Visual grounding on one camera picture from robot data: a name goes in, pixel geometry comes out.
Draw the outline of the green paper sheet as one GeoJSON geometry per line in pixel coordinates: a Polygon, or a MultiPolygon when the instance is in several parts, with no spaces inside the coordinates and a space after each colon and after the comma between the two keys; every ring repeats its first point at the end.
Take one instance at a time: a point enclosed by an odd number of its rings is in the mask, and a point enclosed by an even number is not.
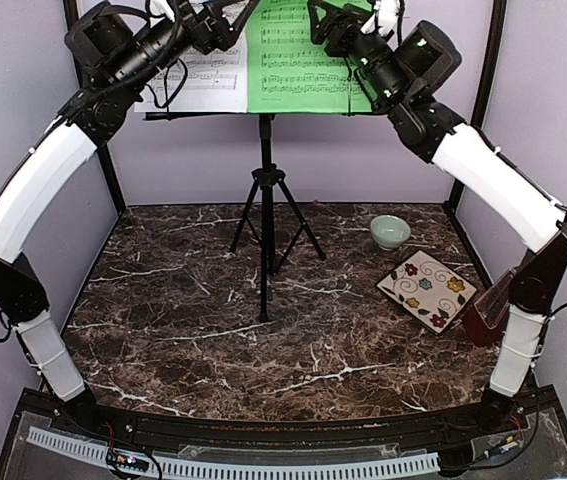
{"type": "Polygon", "coordinates": [[[248,112],[371,112],[344,60],[311,42],[305,1],[261,1],[245,33],[248,112]]]}

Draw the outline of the white sheet music paper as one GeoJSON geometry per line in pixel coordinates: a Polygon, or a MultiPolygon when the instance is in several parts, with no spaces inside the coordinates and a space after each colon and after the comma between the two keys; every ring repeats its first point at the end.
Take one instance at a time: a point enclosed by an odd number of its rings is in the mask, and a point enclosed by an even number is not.
{"type": "Polygon", "coordinates": [[[247,39],[242,33],[237,43],[228,51],[214,50],[203,55],[193,48],[187,49],[181,59],[188,69],[187,79],[166,108],[163,104],[177,89],[183,78],[183,66],[175,64],[168,74],[156,75],[142,91],[142,101],[134,104],[136,113],[197,112],[197,113],[246,113],[248,110],[247,39]]]}

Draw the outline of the black music stand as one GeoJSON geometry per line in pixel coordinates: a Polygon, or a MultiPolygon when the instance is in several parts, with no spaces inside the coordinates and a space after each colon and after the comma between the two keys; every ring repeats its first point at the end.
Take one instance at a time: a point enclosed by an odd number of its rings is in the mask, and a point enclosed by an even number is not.
{"type": "Polygon", "coordinates": [[[134,207],[118,227],[127,240],[137,241],[131,253],[115,259],[112,267],[93,281],[94,286],[130,287],[140,294],[139,305],[121,312],[146,332],[166,341],[210,338],[270,324],[265,305],[267,282],[279,293],[298,293],[303,301],[327,302],[353,295],[351,284],[339,274],[336,280],[319,280],[309,287],[290,277],[292,267],[320,248],[319,237],[308,220],[319,210],[297,204],[288,190],[281,203],[284,219],[292,227],[283,231],[286,247],[275,248],[275,188],[283,187],[280,169],[271,160],[271,133],[259,116],[243,114],[143,115],[154,127],[167,126],[177,144],[187,138],[204,147],[217,146],[216,158],[240,151],[240,143],[256,134],[261,165],[252,173],[245,207],[237,205],[134,207]]]}

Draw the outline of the dark red wooden metronome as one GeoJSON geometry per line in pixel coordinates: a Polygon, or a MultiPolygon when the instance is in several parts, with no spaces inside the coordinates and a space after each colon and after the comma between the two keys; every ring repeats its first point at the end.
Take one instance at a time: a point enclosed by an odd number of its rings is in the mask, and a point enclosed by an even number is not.
{"type": "Polygon", "coordinates": [[[509,287],[516,270],[507,270],[463,314],[462,322],[470,341],[478,347],[498,342],[507,326],[509,287]]]}

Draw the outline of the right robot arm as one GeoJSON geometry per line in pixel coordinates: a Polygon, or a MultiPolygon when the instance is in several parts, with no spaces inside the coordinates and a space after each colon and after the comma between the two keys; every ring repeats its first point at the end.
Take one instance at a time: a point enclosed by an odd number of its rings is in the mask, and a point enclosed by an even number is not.
{"type": "Polygon", "coordinates": [[[527,252],[508,285],[507,324],[496,366],[473,424],[497,432],[512,416],[533,361],[541,354],[552,306],[567,270],[567,206],[530,180],[463,117],[434,98],[462,56],[422,20],[398,44],[388,39],[399,10],[310,1],[310,38],[352,68],[373,113],[385,115],[402,144],[469,187],[519,235],[527,252]]]}

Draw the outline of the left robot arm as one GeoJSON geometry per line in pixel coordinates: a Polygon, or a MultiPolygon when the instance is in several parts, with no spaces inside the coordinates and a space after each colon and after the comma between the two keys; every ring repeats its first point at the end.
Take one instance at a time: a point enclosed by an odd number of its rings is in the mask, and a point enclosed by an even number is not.
{"type": "Polygon", "coordinates": [[[83,436],[104,427],[103,412],[51,319],[46,291],[23,252],[35,224],[62,187],[106,145],[146,85],[188,48],[226,51],[238,41],[254,1],[149,1],[139,10],[101,1],[69,28],[64,42],[85,78],[0,190],[0,315],[15,332],[64,417],[83,436]]]}

